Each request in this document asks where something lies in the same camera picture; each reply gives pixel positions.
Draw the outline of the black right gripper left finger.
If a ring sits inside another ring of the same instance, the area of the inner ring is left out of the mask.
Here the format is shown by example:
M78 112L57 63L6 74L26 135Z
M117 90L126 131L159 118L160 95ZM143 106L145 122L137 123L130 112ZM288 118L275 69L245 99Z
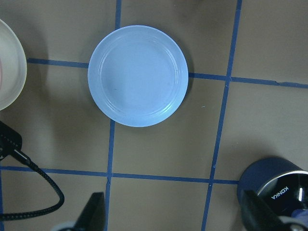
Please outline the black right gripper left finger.
M94 192L73 226L74 231L103 231L106 223L103 192Z

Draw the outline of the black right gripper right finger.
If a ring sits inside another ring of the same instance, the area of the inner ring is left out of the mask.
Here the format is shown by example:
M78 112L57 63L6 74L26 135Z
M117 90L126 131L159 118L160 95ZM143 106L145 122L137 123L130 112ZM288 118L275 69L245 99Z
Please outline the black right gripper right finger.
M247 231L288 231L268 205L252 191L244 191L241 200L241 217Z

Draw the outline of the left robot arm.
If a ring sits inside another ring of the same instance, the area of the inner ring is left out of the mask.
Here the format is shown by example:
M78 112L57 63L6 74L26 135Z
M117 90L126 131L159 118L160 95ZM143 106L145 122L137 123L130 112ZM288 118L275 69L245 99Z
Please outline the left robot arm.
M0 122L0 160L2 161L14 151L21 151L22 137L21 135L7 126L2 121Z

